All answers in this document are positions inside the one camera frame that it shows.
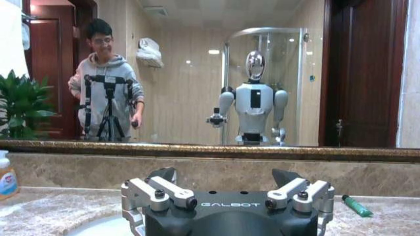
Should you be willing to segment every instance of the white robot body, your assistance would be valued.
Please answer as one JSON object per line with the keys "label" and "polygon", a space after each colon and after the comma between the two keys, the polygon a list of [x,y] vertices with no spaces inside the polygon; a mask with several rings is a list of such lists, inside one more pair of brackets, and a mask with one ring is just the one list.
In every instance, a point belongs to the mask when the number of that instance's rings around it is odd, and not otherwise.
{"label": "white robot body", "polygon": [[284,146],[285,130],[280,128],[280,122],[284,118],[284,109],[288,104],[288,93],[284,90],[273,92],[273,89],[260,83],[264,73],[265,59],[258,51],[252,51],[248,54],[245,68],[248,74],[248,82],[242,83],[236,90],[230,87],[221,89],[218,98],[218,107],[213,109],[213,115],[206,122],[213,127],[221,127],[226,122],[226,113],[234,102],[234,110],[238,116],[240,135],[236,141],[242,144],[266,143],[265,123],[266,117],[274,110],[272,127],[272,136],[276,143]]}
{"label": "white robot body", "polygon": [[242,84],[236,88],[234,110],[240,132],[264,134],[266,117],[273,108],[273,89],[265,84]]}

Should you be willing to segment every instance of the white sink basin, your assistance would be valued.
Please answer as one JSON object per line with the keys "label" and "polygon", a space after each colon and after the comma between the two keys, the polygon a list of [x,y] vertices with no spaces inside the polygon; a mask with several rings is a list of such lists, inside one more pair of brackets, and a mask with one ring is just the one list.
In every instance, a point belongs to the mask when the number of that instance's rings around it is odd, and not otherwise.
{"label": "white sink basin", "polygon": [[68,236],[132,236],[129,223],[120,216],[101,218],[70,231]]}

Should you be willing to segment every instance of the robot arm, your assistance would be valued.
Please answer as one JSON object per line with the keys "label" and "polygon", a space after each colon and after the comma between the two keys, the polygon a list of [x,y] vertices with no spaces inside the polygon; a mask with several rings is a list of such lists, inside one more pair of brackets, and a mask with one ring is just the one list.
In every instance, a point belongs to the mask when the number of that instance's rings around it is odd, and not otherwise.
{"label": "robot arm", "polygon": [[213,115],[208,118],[206,123],[210,123],[213,127],[218,128],[224,122],[226,122],[226,113],[234,100],[234,91],[230,87],[221,89],[221,95],[218,97],[218,107],[214,107]]}
{"label": "robot arm", "polygon": [[276,142],[284,145],[285,129],[280,129],[280,122],[284,118],[284,110],[288,105],[288,92],[278,90],[274,93],[274,127],[272,128],[272,136],[276,138]]}

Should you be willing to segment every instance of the eyeglasses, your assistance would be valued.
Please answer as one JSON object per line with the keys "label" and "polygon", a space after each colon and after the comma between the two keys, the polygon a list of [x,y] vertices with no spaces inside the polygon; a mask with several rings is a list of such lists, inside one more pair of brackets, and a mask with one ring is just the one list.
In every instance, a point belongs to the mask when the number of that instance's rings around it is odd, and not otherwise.
{"label": "eyeglasses", "polygon": [[104,45],[105,43],[108,44],[110,43],[110,41],[112,41],[112,37],[93,39],[93,43],[96,45]]}

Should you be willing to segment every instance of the potted plant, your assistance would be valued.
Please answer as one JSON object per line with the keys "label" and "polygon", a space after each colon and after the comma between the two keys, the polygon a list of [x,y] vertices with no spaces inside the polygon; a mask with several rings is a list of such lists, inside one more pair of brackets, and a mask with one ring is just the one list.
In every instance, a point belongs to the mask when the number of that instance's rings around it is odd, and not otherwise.
{"label": "potted plant", "polygon": [[16,77],[13,70],[6,78],[0,75],[0,132],[1,138],[33,139],[42,136],[37,130],[48,125],[48,118],[56,115],[46,103],[46,78],[41,84],[25,76]]}

